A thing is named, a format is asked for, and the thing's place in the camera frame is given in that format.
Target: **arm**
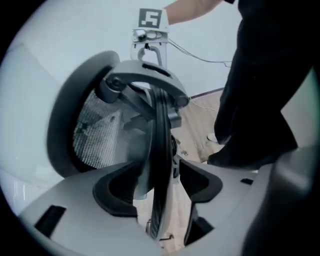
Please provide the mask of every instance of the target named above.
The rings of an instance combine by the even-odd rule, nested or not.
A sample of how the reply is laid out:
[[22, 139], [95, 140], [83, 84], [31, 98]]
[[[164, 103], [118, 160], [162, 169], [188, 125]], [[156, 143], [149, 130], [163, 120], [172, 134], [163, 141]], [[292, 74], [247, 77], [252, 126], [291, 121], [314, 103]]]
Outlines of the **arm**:
[[177, 0], [165, 7], [169, 25], [201, 17], [221, 2], [222, 0]]

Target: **cable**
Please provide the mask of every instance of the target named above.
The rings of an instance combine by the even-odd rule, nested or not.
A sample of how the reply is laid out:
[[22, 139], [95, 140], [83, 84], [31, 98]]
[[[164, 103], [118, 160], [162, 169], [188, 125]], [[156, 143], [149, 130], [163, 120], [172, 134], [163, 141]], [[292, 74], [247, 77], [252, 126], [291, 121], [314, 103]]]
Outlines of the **cable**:
[[[172, 45], [173, 47], [175, 47], [176, 49], [178, 49], [180, 52], [182, 52], [183, 54], [185, 55], [189, 55], [191, 57], [194, 57], [200, 61], [203, 61], [203, 62], [207, 62], [207, 63], [222, 63], [224, 64], [225, 67], [227, 68], [231, 68], [231, 66], [228, 66], [227, 63], [232, 63], [232, 61], [211, 61], [211, 60], [207, 60], [207, 59], [203, 59], [203, 58], [200, 58], [198, 56], [195, 56], [194, 54], [190, 53], [189, 51], [187, 51], [186, 49], [184, 49], [183, 47], [181, 47], [179, 44], [177, 44], [176, 42], [174, 42], [173, 40], [169, 39], [169, 42], [168, 42], [170, 45]], [[195, 103], [193, 100], [191, 100], [190, 98], [190, 102], [192, 102], [194, 105], [198, 106], [199, 108], [202, 108], [202, 109], [205, 109], [205, 110], [212, 110], [212, 111], [215, 111], [215, 112], [218, 112], [216, 109], [212, 108], [212, 107], [208, 107], [208, 106], [201, 106], [197, 103]]]
[[205, 109], [205, 110], [213, 110], [215, 112], [218, 112], [218, 110], [212, 108], [212, 107], [208, 107], [208, 106], [201, 106], [201, 105], [198, 105], [197, 103], [195, 103], [193, 100], [190, 100], [190, 102], [192, 102], [194, 105], [198, 106], [199, 108], [202, 108], [202, 109]]
[[231, 68], [231, 66], [228, 66], [227, 63], [231, 63], [232, 61], [212, 61], [212, 60], [207, 60], [207, 59], [203, 59], [203, 58], [200, 58], [192, 53], [190, 53], [189, 51], [187, 51], [186, 49], [184, 49], [183, 47], [181, 47], [179, 44], [177, 44], [176, 42], [174, 42], [173, 40], [169, 39], [169, 42], [168, 42], [170, 45], [172, 45], [173, 47], [175, 47], [176, 49], [178, 49], [180, 52], [182, 52], [183, 54], [185, 55], [189, 55], [191, 57], [194, 57], [200, 61], [203, 61], [203, 62], [207, 62], [207, 63], [222, 63], [224, 64], [225, 67], [227, 68]]

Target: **wooden floor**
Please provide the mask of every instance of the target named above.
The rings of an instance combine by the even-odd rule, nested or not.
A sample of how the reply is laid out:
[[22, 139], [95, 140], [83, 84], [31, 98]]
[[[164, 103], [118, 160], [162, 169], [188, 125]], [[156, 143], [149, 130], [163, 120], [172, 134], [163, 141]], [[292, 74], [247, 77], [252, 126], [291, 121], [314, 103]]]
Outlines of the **wooden floor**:
[[[214, 123], [219, 109], [221, 91], [193, 99], [182, 109], [182, 126], [172, 130], [180, 141], [182, 157], [199, 163], [207, 161], [208, 156], [218, 152], [222, 146], [209, 141], [207, 134], [214, 132]], [[138, 222], [143, 229], [151, 217], [153, 190], [144, 200], [135, 200], [138, 211]], [[163, 238], [173, 239], [160, 242], [164, 254], [176, 252], [184, 247], [184, 237], [188, 227], [191, 201], [179, 180], [173, 185], [173, 206], [170, 225]]]

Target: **gray mesh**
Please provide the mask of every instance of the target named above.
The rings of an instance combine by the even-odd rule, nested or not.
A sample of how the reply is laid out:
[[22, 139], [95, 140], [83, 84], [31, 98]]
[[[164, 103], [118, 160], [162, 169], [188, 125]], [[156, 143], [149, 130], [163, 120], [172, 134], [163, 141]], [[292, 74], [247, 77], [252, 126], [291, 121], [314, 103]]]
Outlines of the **gray mesh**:
[[140, 147], [134, 150], [144, 150], [145, 137], [141, 130], [124, 130], [124, 125], [138, 115], [122, 101], [107, 104], [92, 91], [73, 132], [75, 154], [83, 163], [97, 169], [130, 160], [130, 142], [140, 141]]

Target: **black slot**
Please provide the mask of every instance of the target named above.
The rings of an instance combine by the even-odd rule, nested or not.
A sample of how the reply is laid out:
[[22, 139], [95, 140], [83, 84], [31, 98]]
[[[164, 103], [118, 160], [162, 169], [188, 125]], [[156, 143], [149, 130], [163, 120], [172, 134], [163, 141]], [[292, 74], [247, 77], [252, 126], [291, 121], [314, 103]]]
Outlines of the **black slot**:
[[204, 218], [198, 216], [198, 212], [194, 203], [191, 205], [190, 218], [188, 228], [184, 237], [184, 245], [188, 246], [193, 242], [204, 237], [214, 229]]
[[92, 191], [97, 204], [113, 216], [138, 217], [133, 200], [141, 171], [140, 162], [131, 162], [103, 176], [94, 185]]
[[50, 238], [65, 211], [66, 208], [64, 207], [51, 205], [34, 227], [47, 238]]
[[250, 178], [243, 178], [242, 180], [240, 180], [240, 182], [247, 185], [252, 185], [252, 183], [254, 183], [253, 179], [250, 179]]
[[166, 76], [168, 78], [171, 77], [171, 75], [167, 71], [165, 71], [165, 70], [163, 70], [163, 69], [161, 69], [161, 68], [159, 68], [157, 66], [153, 66], [153, 65], [149, 65], [149, 64], [143, 63], [142, 67], [145, 68], [145, 69], [148, 69], [148, 70], [157, 71], [158, 73], [160, 73], [160, 74], [162, 74], [162, 75], [164, 75], [164, 76]]
[[222, 190], [218, 176], [194, 166], [183, 159], [179, 164], [180, 181], [193, 203], [207, 203]]

